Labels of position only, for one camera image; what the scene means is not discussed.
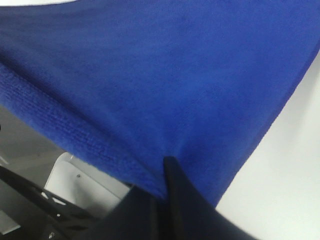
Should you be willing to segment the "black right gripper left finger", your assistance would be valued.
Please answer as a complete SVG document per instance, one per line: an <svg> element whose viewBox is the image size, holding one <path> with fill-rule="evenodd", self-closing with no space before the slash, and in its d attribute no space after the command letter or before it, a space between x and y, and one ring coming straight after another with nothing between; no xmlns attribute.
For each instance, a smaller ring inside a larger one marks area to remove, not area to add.
<svg viewBox="0 0 320 240"><path fill-rule="evenodd" d="M92 239L164 240L164 216L164 202L135 186L92 228Z"/></svg>

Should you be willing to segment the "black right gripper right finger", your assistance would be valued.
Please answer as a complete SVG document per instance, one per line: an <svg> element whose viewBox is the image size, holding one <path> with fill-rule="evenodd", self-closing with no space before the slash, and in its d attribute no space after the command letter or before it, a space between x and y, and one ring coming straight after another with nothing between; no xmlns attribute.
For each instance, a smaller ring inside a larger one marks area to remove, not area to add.
<svg viewBox="0 0 320 240"><path fill-rule="evenodd" d="M163 159L174 240L254 240L203 198L172 156Z"/></svg>

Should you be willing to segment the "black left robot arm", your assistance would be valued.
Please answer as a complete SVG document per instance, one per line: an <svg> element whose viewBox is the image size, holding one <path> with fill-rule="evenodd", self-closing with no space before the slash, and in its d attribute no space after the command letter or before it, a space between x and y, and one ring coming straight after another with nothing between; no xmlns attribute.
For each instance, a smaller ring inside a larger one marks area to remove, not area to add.
<svg viewBox="0 0 320 240"><path fill-rule="evenodd" d="M49 240L71 240L98 222L86 210L3 166L0 179L48 216L43 236Z"/></svg>

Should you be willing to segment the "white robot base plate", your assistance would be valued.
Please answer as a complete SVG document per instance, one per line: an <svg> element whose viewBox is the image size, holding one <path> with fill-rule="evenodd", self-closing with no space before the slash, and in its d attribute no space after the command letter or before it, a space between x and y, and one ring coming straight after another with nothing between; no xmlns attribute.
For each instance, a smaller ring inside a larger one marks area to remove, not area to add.
<svg viewBox="0 0 320 240"><path fill-rule="evenodd" d="M68 152L57 158L44 188L96 217L110 212L130 190Z"/></svg>

